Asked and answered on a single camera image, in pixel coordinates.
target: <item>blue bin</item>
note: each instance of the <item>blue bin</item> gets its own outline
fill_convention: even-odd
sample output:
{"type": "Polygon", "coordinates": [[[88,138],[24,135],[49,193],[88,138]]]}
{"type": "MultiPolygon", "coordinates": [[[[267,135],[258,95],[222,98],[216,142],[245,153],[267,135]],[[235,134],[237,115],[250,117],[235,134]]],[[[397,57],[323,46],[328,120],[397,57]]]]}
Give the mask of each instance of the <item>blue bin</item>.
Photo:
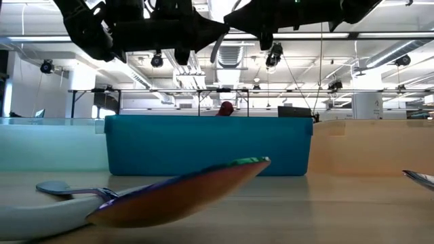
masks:
{"type": "Polygon", "coordinates": [[[177,176],[234,159],[267,156],[262,176],[307,172],[310,118],[115,115],[106,117],[110,172],[177,176]]]}

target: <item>wooden table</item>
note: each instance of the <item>wooden table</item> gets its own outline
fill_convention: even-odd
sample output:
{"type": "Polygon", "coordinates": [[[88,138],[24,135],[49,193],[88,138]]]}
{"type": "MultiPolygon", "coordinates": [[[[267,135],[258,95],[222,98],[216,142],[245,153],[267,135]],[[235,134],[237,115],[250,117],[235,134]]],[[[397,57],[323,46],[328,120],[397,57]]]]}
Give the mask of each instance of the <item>wooden table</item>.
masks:
{"type": "MultiPolygon", "coordinates": [[[[109,173],[0,173],[0,202],[30,206],[57,201],[35,191],[36,183],[45,180],[121,190],[162,179],[109,173]]],[[[256,178],[207,210],[165,226],[88,226],[50,239],[10,243],[430,243],[433,197],[434,192],[404,176],[256,178]]]]}

